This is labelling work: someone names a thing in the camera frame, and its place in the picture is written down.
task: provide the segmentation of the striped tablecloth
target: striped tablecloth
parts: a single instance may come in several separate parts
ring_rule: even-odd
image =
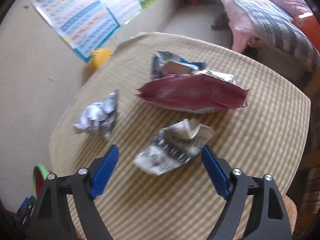
[[[150,79],[155,51],[167,50],[188,61],[207,62],[207,69],[232,73],[250,89],[248,107],[211,114],[189,114],[141,102],[136,89]],[[111,140],[74,133],[84,107],[120,90],[120,117]],[[229,49],[163,33],[149,33],[126,41],[77,95],[52,134],[52,167],[59,176],[70,175],[104,155],[111,144],[120,148],[120,161],[97,209],[115,240],[206,239],[225,202],[218,196],[201,163],[190,163],[159,177],[133,164],[137,154],[162,127],[184,118],[198,118],[214,128],[209,146],[231,167],[247,175],[274,176],[285,194],[299,165],[307,138],[309,99],[289,81],[264,65]],[[238,227],[239,237],[249,215],[249,201]],[[74,203],[74,224],[84,237]]]

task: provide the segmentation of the yellow object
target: yellow object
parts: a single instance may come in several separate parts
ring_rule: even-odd
[[[110,59],[113,51],[106,48],[95,49],[92,51],[92,59],[89,63],[90,67],[93,69],[98,69],[103,63]]]

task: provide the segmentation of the foil wrapper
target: foil wrapper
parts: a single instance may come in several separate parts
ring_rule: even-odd
[[[155,53],[151,65],[151,80],[205,69],[205,62],[189,62],[168,51]]]
[[[118,117],[118,90],[110,93],[106,100],[88,105],[79,117],[79,123],[74,124],[76,133],[87,132],[100,134],[105,140],[111,137],[111,130]]]
[[[213,135],[211,127],[196,119],[184,119],[161,129],[134,163],[148,174],[161,175],[197,156]]]
[[[190,73],[192,75],[207,75],[210,77],[214,77],[217,79],[220,79],[222,81],[228,82],[230,84],[236,85],[238,86],[236,80],[235,80],[235,76],[232,74],[226,74],[226,73],[222,73],[222,72],[217,72],[217,71],[212,71],[212,70],[199,70],[199,71],[193,71],[192,73]]]

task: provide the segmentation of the crumpled snack wrapper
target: crumpled snack wrapper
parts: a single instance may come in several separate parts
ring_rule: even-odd
[[[152,60],[151,79],[203,70],[205,65],[205,62],[189,62],[169,51],[157,51]]]
[[[232,74],[211,70],[155,79],[138,91],[137,96],[145,102],[195,114],[245,107],[249,92],[237,84]]]
[[[109,94],[106,100],[88,105],[79,118],[79,123],[74,124],[76,133],[87,132],[100,134],[106,140],[111,137],[111,129],[118,117],[118,90]]]
[[[151,145],[136,157],[134,164],[157,176],[172,171],[197,156],[214,134],[211,127],[198,120],[184,119],[161,129]]]

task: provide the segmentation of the green ring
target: green ring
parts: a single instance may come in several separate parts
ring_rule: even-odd
[[[37,193],[36,193],[36,173],[35,173],[35,169],[37,169],[37,168],[39,169],[44,181],[46,180],[47,176],[49,175],[49,171],[41,163],[37,163],[36,166],[33,168],[32,184],[33,184],[33,192],[34,192],[34,197],[35,198],[37,198]]]

